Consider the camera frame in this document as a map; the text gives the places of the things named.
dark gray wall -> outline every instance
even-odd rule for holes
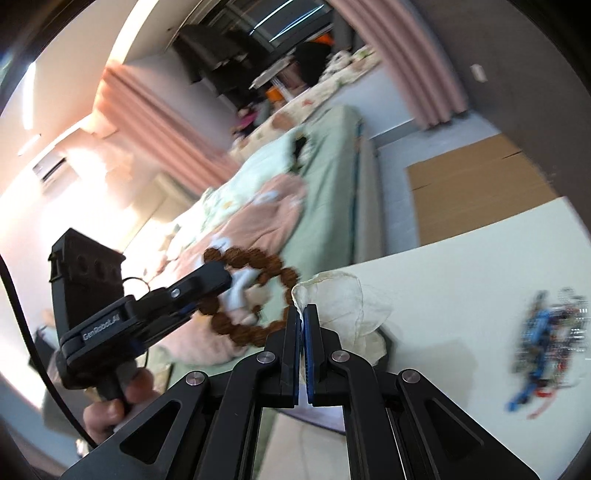
[[[472,107],[516,142],[591,227],[591,96],[563,55],[506,0],[413,0]],[[484,67],[477,82],[472,64]]]

cardboard sheet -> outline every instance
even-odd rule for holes
[[[504,135],[414,164],[407,171],[421,245],[490,225],[557,197]]]

curtain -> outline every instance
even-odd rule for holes
[[[466,94],[418,14],[400,0],[330,0],[382,56],[408,109],[428,128],[467,110]]]
[[[95,110],[197,194],[228,181],[238,165],[119,63],[109,62]]]

screw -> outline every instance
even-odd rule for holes
[[[205,382],[205,374],[202,372],[189,372],[185,377],[185,382],[187,382],[192,387],[196,387],[197,385],[201,385]]]
[[[336,350],[331,355],[331,358],[335,362],[342,364],[342,363],[346,362],[349,358],[351,358],[351,356],[347,352],[345,352],[344,350]]]
[[[402,372],[402,379],[406,383],[417,383],[421,380],[421,374],[416,370],[405,370]]]
[[[273,360],[275,360],[273,352],[263,351],[256,356],[256,361],[260,364],[270,364]]]

brown bead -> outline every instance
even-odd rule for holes
[[[218,335],[229,335],[235,328],[230,317],[223,312],[218,312],[212,317],[212,330]]]
[[[270,277],[276,277],[281,273],[281,269],[283,268],[283,261],[279,257],[279,255],[271,255],[269,257],[269,263],[267,264],[267,273]]]
[[[219,262],[222,260],[222,253],[214,247],[210,247],[203,252],[203,262]]]
[[[297,285],[298,280],[298,274],[293,268],[284,268],[281,270],[281,283],[285,287],[292,289]]]
[[[228,248],[223,257],[228,265],[236,269],[244,268],[248,263],[245,251],[238,247]]]
[[[293,305],[293,304],[294,304],[294,299],[293,299],[293,298],[292,298],[292,296],[291,296],[291,289],[290,289],[290,288],[288,288],[288,289],[285,291],[285,294],[283,295],[283,298],[284,298],[284,300],[285,300],[285,304],[286,304],[286,305],[288,305],[288,306],[289,306],[289,305]]]
[[[248,252],[246,252],[246,256],[248,257],[248,264],[252,268],[262,270],[267,266],[267,255],[260,248],[251,248]]]
[[[198,303],[197,308],[204,315],[215,315],[220,309],[220,301],[215,296],[207,297]]]
[[[230,333],[230,340],[238,346],[246,346],[251,342],[251,329],[244,325],[236,325]]]
[[[266,328],[259,326],[251,327],[251,343],[254,346],[265,346],[267,335],[269,335],[269,332],[267,332]]]
[[[267,272],[262,272],[257,278],[256,278],[256,282],[261,286],[264,287],[265,285],[267,285],[267,283],[269,282],[269,280],[271,279],[271,277],[269,276],[269,274]]]
[[[271,322],[267,328],[269,329],[269,334],[271,334],[283,330],[286,325],[287,322],[284,320],[275,320],[274,322]]]

